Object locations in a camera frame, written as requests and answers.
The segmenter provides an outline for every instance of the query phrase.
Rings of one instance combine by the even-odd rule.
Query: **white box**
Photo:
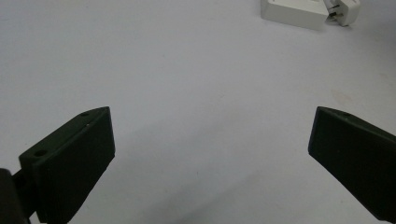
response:
[[[262,0],[262,18],[320,30],[329,16],[323,0]]]

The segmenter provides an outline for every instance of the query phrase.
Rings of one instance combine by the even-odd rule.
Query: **screw hole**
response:
[[[45,154],[47,154],[47,150],[38,150],[37,152],[35,152],[36,157],[42,157]]]

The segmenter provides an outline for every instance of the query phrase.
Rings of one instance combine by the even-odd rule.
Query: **white tabletop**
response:
[[[109,105],[116,158],[71,223],[380,223],[307,153],[318,105],[396,134],[396,1],[362,4],[316,32],[259,0],[1,0],[0,167]]]

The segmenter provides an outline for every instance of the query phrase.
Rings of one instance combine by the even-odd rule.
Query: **black plastic part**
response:
[[[0,223],[26,224],[21,203],[8,170],[0,169]]]
[[[21,170],[0,169],[0,224],[65,224],[115,155],[109,107],[77,115],[20,155]]]
[[[396,137],[346,112],[318,107],[309,154],[377,219],[396,223]]]

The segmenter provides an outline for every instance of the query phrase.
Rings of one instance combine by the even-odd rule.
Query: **white device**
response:
[[[340,25],[347,26],[358,18],[361,10],[359,0],[334,0],[332,3],[334,6],[331,15]]]
[[[268,21],[320,30],[328,16],[323,0],[262,0],[262,18]]]

